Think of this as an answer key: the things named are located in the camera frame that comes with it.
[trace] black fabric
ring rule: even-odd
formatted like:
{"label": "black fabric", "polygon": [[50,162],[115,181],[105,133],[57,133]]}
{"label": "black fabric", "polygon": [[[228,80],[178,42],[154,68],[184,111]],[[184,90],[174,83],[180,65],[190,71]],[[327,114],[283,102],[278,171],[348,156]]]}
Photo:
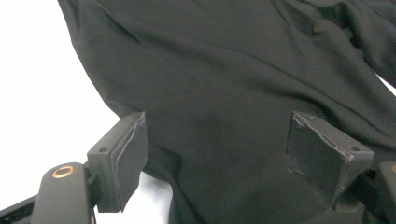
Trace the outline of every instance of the black fabric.
{"label": "black fabric", "polygon": [[394,1],[59,0],[120,117],[146,111],[170,223],[360,223],[287,170],[293,110],[396,160]]}

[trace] white surface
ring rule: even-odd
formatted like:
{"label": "white surface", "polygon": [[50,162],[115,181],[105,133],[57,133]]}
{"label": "white surface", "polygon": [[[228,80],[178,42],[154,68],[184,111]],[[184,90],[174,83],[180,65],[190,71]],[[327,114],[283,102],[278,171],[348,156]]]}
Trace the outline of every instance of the white surface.
{"label": "white surface", "polygon": [[[38,193],[48,169],[85,162],[119,120],[71,45],[57,1],[0,3],[0,210]],[[166,223],[169,185],[143,175],[124,214],[98,223]]]}

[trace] black metal bar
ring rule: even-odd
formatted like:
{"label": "black metal bar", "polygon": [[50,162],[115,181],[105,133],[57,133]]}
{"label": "black metal bar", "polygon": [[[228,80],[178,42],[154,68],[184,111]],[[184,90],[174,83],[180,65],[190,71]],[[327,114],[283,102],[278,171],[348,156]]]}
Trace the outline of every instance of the black metal bar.
{"label": "black metal bar", "polygon": [[28,224],[31,220],[35,196],[0,211],[1,224]]}

